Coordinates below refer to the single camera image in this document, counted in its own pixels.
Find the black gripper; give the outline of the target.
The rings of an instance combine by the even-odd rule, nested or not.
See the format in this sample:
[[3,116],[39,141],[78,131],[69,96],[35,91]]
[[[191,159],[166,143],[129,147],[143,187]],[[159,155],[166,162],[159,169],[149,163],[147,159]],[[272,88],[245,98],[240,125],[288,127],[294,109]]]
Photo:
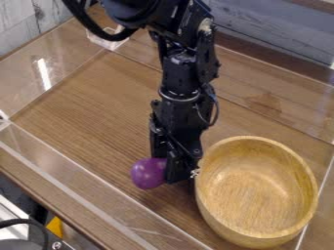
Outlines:
[[165,180],[173,185],[189,180],[203,156],[201,136],[215,125],[219,104],[211,87],[186,97],[171,97],[159,90],[151,102],[150,151],[153,158],[167,158]]

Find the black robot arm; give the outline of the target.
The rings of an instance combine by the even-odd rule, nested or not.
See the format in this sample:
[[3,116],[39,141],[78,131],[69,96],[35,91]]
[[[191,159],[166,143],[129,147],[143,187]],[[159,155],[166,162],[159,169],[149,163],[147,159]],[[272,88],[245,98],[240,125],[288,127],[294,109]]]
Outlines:
[[221,62],[210,7],[202,0],[97,0],[123,26],[111,34],[89,15],[85,0],[62,1],[83,27],[107,41],[149,31],[163,69],[149,121],[151,159],[165,164],[166,183],[190,179],[203,158],[202,133],[219,117],[211,82],[219,77]]

